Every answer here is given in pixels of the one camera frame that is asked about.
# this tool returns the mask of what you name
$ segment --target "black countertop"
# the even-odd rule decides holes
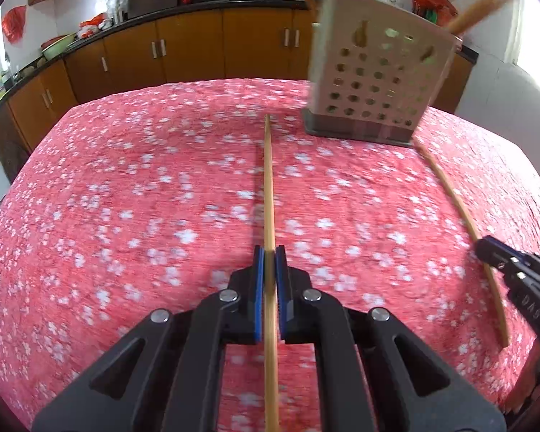
[[[127,29],[128,27],[134,27],[139,24],[144,24],[146,22],[155,21],[156,19],[165,18],[168,16],[174,16],[177,14],[189,13],[193,11],[204,11],[206,9],[226,9],[226,8],[289,8],[289,9],[307,9],[304,0],[193,0],[193,3],[189,5],[179,5],[174,6],[173,8],[163,9],[161,11],[156,11],[153,13],[145,14],[137,18],[128,19],[120,24],[116,24],[104,31],[100,31],[98,34],[95,34],[87,39],[82,39],[75,41],[70,44],[68,48],[58,56],[54,57],[52,60],[49,60],[44,65],[36,68],[32,73],[25,76],[22,80],[16,83],[11,89],[9,89],[4,96],[0,99],[0,106],[4,102],[7,102],[10,96],[16,93],[20,88],[26,85],[29,80],[37,76],[44,69],[48,68],[50,65],[53,65],[58,60],[63,59],[70,53],[81,49],[88,44],[91,44],[97,40],[100,40],[110,34],[121,31],[122,29]],[[478,59],[478,53],[471,50],[466,46],[462,46],[462,50],[459,54],[465,59],[469,60],[472,64],[476,64]]]

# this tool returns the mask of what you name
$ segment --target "kitchen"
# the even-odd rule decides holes
[[[412,4],[387,1],[407,9]],[[47,63],[40,46],[76,33],[82,21],[106,10],[107,0],[5,0],[1,14],[18,6],[26,11],[23,36],[5,40],[4,47],[12,72],[29,76],[0,100],[0,162],[7,177],[0,171],[0,198],[72,106],[164,82],[307,78],[312,21],[303,0],[162,0],[155,8],[131,8],[135,18],[71,44]],[[472,50],[456,57],[436,106],[454,112],[476,60]]]

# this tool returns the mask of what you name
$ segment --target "floral tablecloth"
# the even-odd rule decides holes
[[[533,333],[490,289],[459,214],[413,149],[315,138],[308,84],[164,85],[73,108],[0,208],[0,394],[37,411],[150,310],[195,307],[262,243],[264,115],[272,115],[276,241],[358,310],[388,307],[485,397],[516,381]],[[540,252],[540,177],[522,151],[428,109],[418,138],[483,234]],[[220,424],[264,421],[262,346],[228,349]],[[320,429],[311,346],[279,346],[289,431]]]

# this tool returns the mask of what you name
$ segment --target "white tile wall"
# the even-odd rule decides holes
[[[28,0],[4,0],[2,3],[2,17],[15,6],[28,5]],[[26,6],[26,25],[22,39],[15,44],[4,40],[4,48],[10,56],[13,69],[16,66],[23,68],[41,54],[40,45],[58,35],[54,12],[54,0],[47,0]]]

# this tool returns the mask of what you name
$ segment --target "table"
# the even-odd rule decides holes
[[[195,307],[262,243],[264,115],[272,115],[276,241],[345,305],[383,305],[489,400],[533,343],[496,315],[464,223],[408,148],[315,138],[309,85],[218,80],[71,109],[0,208],[0,394],[25,423],[150,310]],[[540,177],[521,150],[429,108],[417,136],[483,234],[540,252]],[[228,349],[220,424],[258,429],[262,346]],[[311,346],[279,346],[284,430],[318,430]]]

